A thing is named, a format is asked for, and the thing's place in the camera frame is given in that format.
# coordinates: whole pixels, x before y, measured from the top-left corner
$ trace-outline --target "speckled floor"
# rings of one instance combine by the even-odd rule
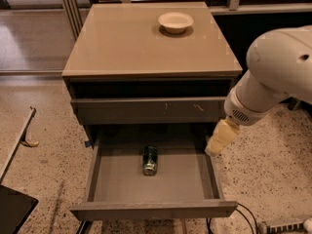
[[[0,166],[14,144],[29,106],[37,114],[3,185],[39,200],[19,233],[75,233],[68,210],[83,200],[92,149],[60,79],[0,77]],[[302,109],[275,106],[216,157],[225,199],[249,207],[258,221],[312,215],[312,121]],[[237,213],[212,221],[214,234],[252,233]],[[208,233],[204,219],[96,222],[91,233]]]

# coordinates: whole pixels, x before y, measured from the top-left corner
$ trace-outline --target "cable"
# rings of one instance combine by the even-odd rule
[[[244,208],[246,211],[248,211],[251,214],[251,216],[253,217],[253,221],[254,221],[255,234],[258,234],[259,233],[259,229],[258,229],[258,226],[256,224],[256,219],[255,219],[254,214],[252,213],[252,211],[249,210],[246,206],[244,206],[244,205],[242,205],[240,203],[238,203],[238,206]],[[253,226],[250,223],[250,221],[247,219],[247,217],[240,210],[235,209],[235,211],[237,211],[245,219],[245,221],[250,226],[252,233],[254,234]],[[214,234],[212,229],[211,229],[212,218],[206,218],[206,223],[207,223],[208,234]]]
[[[207,223],[208,234],[214,234],[211,229],[212,218],[206,218],[206,223]]]
[[[248,225],[250,226],[252,233],[254,234],[254,229],[253,226],[251,225],[250,221],[246,218],[246,216],[238,209],[235,209],[235,211],[237,211],[240,215],[243,216],[243,218],[245,219],[245,221],[248,223]]]
[[[254,214],[252,213],[252,211],[249,210],[246,206],[244,206],[244,205],[242,205],[240,203],[238,203],[238,205],[240,207],[244,208],[245,210],[247,210],[251,214],[251,216],[253,217],[253,221],[254,221],[255,233],[258,234],[259,233],[259,228],[257,227],[256,220],[255,220],[255,217],[254,217]]]

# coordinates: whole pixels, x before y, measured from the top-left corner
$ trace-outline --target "small bowl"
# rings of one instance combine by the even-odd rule
[[[170,12],[160,16],[158,22],[168,33],[180,34],[194,23],[194,19],[186,13]]]

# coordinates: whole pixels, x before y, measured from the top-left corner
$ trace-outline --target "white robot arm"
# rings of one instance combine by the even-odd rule
[[[224,104],[226,119],[217,123],[206,152],[218,154],[238,134],[286,98],[312,103],[312,25],[269,31],[247,52],[249,70]]]

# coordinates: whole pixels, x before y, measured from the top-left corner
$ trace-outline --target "green can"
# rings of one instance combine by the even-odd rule
[[[158,150],[155,146],[147,145],[143,152],[143,174],[155,176],[157,173]]]

